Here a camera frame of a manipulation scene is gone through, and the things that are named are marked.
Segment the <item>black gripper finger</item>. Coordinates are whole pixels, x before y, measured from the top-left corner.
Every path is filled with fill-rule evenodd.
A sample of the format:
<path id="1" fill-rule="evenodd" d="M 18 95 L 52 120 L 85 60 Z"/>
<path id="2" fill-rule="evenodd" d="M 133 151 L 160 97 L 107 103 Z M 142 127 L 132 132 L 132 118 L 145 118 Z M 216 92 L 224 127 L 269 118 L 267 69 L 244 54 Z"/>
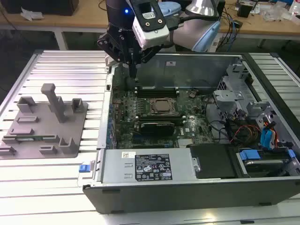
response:
<path id="1" fill-rule="evenodd" d="M 129 42 L 123 32 L 117 32 L 116 36 L 107 32 L 98 39 L 97 44 L 113 60 L 125 63 L 128 66 L 129 76 L 134 78 L 134 63 L 129 52 Z"/>
<path id="2" fill-rule="evenodd" d="M 134 51 L 134 66 L 135 66 L 134 79 L 136 78 L 136 74 L 137 74 L 137 65 L 148 62 L 161 49 L 162 49 L 162 45 L 157 45 L 144 50 L 139 47 L 137 51 Z"/>

